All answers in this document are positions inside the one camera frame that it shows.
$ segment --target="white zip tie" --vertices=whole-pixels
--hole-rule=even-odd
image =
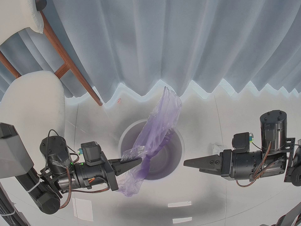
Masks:
[[[39,182],[38,182],[36,185],[34,185],[32,189],[29,189],[29,190],[26,191],[26,192],[30,193],[30,192],[31,192],[32,190],[34,190],[41,182],[43,182],[43,180],[42,180],[42,179],[39,179]]]
[[[16,209],[13,209],[13,213],[9,213],[9,214],[0,214],[0,216],[10,216],[13,215],[16,212]]]

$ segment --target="floor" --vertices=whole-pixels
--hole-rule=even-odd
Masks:
[[[159,84],[141,98],[120,86],[102,107],[89,96],[66,100],[68,145],[78,149],[81,143],[96,141],[108,159],[118,158],[117,147],[123,131],[133,122],[148,118],[162,91]],[[260,145],[259,117],[273,109],[287,113],[288,137],[301,138],[301,95],[296,91],[288,94],[283,88],[276,91],[267,85],[258,92],[250,85],[237,94],[222,84],[206,95],[198,86],[190,85],[181,99],[177,129],[184,139],[185,160],[211,155],[213,144],[231,149],[233,135],[240,132],[252,132],[254,143]],[[54,215],[41,213],[14,178],[2,179],[1,183],[32,226],[41,222],[45,226],[168,226],[178,221],[186,221],[175,223],[179,226],[259,226],[275,224],[301,201],[300,190],[283,179],[283,175],[260,179],[250,187],[240,188],[233,181],[180,166],[166,180],[144,182],[139,194],[129,198],[112,191],[73,193],[73,202]],[[186,206],[168,207],[178,202]],[[2,218],[0,225],[5,225]]]

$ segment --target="chair seat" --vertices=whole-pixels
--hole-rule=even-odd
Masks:
[[[60,80],[49,71],[15,79],[0,103],[0,122],[15,126],[35,169],[44,168],[45,160],[39,149],[42,139],[50,129],[64,136],[65,96]]]

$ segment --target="purple plastic bag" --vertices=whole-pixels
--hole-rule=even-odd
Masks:
[[[133,148],[122,155],[122,161],[141,157],[142,163],[120,176],[118,192],[127,197],[139,192],[149,172],[150,159],[170,141],[181,108],[181,99],[165,86],[158,104],[150,114]]]

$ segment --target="curtain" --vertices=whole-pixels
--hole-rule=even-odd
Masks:
[[[212,92],[225,79],[301,92],[301,0],[47,0],[44,14],[102,100],[119,83],[145,95],[161,79],[181,96],[193,80]],[[55,71],[45,35],[25,29],[0,51],[21,73]],[[0,90],[13,77],[0,64]],[[67,97],[86,91],[69,71]]]

